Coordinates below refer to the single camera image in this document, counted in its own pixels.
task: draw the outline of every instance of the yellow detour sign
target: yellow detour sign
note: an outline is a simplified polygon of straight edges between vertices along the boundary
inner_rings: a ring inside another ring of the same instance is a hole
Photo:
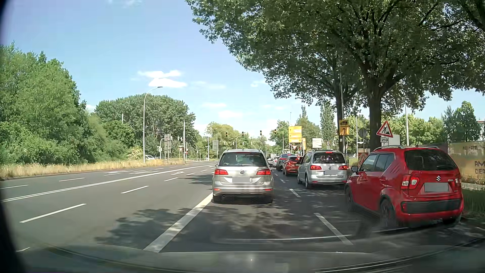
[[[301,126],[290,126],[290,127],[288,127],[288,142],[289,143],[300,143],[300,142],[302,142],[302,127]]]

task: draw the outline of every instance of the triangular warning sign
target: triangular warning sign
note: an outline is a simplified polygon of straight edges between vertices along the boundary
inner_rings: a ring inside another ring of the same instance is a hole
[[[383,137],[393,137],[391,132],[391,127],[389,126],[389,122],[386,120],[384,124],[382,124],[379,131],[377,131],[376,135],[383,136]]]

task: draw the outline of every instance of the silver car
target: silver car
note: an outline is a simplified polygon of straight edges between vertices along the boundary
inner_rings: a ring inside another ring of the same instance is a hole
[[[313,150],[303,157],[296,179],[298,184],[312,185],[345,185],[349,166],[339,151]]]
[[[274,181],[261,150],[236,149],[222,153],[212,177],[215,203],[228,196],[265,197],[273,201]]]

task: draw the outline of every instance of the dry grass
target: dry grass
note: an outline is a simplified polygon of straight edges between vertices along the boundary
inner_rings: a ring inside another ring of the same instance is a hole
[[[40,165],[40,164],[28,164],[28,165],[6,165],[0,166],[0,178],[12,178],[12,177],[26,177],[35,175],[47,175],[57,173],[73,173],[83,171],[101,171],[101,170],[115,170],[115,169],[130,169],[149,166],[163,166],[182,164],[183,161],[179,159],[175,160],[147,160],[145,163],[141,160],[128,160],[128,161],[107,161],[97,162],[93,164],[80,164],[80,165]]]

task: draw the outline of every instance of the asphalt road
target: asphalt road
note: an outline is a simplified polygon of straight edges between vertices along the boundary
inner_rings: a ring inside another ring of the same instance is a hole
[[[484,238],[456,227],[382,231],[377,218],[346,211],[343,189],[304,189],[273,170],[275,199],[211,200],[215,162],[96,171],[5,181],[2,201],[18,251],[114,245],[150,252],[395,252]]]

